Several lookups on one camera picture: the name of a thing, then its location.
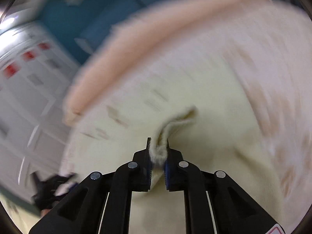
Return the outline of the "white panelled wardrobe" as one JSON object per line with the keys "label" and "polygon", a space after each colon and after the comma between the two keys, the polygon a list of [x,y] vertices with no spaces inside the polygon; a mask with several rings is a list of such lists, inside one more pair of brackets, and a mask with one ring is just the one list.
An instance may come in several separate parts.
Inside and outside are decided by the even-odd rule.
{"label": "white panelled wardrobe", "polygon": [[26,202],[32,172],[46,179],[59,170],[70,132],[62,102],[77,70],[37,23],[1,35],[1,185]]}

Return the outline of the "blue upholstered headboard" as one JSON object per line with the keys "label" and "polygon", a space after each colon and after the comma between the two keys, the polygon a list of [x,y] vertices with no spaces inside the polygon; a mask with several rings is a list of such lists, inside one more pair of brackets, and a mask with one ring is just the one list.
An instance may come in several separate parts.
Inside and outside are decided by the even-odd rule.
{"label": "blue upholstered headboard", "polygon": [[137,11],[161,0],[116,0],[107,5],[97,18],[87,26],[75,43],[87,54],[93,54],[111,33],[114,25],[124,21]]}

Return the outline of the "rolled pink duvet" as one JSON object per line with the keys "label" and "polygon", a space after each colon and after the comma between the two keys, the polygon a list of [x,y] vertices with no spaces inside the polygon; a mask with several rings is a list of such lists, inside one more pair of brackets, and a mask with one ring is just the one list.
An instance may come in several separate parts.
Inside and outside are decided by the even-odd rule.
{"label": "rolled pink duvet", "polygon": [[112,34],[76,74],[63,103],[68,126],[168,37],[253,0],[167,0],[115,25]]}

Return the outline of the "cream knit cardigan red buttons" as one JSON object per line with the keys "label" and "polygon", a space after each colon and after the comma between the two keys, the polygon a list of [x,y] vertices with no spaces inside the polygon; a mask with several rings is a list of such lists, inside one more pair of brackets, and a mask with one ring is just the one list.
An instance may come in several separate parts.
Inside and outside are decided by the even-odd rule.
{"label": "cream knit cardigan red buttons", "polygon": [[60,172],[108,173],[151,138],[148,192],[134,193],[130,233],[184,233],[182,192],[164,183],[167,145],[201,170],[223,170],[274,220],[284,206],[276,171],[247,97],[223,62],[145,66],[111,87],[72,127]]}

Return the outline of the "pink floral bed blanket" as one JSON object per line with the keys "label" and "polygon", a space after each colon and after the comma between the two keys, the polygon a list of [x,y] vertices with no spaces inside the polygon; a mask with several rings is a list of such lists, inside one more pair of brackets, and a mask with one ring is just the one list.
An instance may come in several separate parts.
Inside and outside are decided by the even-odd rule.
{"label": "pink floral bed blanket", "polygon": [[311,205],[311,21],[284,3],[240,3],[168,37],[140,69],[208,61],[225,63],[247,97],[291,233]]}

